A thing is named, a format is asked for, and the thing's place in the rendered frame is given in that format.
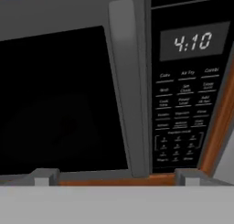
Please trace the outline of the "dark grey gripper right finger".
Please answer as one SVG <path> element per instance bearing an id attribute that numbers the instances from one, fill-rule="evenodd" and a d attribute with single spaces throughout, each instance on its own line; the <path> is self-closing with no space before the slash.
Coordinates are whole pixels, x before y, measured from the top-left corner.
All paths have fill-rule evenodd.
<path id="1" fill-rule="evenodd" d="M 175 184 L 184 187 L 229 186 L 229 183 L 207 176 L 197 169 L 176 169 Z"/>

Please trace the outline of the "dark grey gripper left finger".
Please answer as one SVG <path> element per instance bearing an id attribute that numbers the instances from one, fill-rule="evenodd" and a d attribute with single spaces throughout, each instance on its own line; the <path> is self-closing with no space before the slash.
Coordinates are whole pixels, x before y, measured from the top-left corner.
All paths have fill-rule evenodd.
<path id="1" fill-rule="evenodd" d="M 6 186 L 51 187 L 59 183 L 60 172 L 57 168 L 37 168 L 23 178 L 5 182 Z"/>

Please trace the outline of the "grey microwave door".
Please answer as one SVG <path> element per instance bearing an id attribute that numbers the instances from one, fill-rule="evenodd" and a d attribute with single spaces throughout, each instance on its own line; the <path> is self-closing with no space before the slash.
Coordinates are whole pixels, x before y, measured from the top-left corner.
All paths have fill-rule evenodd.
<path id="1" fill-rule="evenodd" d="M 64 181 L 132 175 L 109 3 L 0 0 L 0 181 L 57 168 Z M 133 0 L 147 158 L 144 0 Z"/>

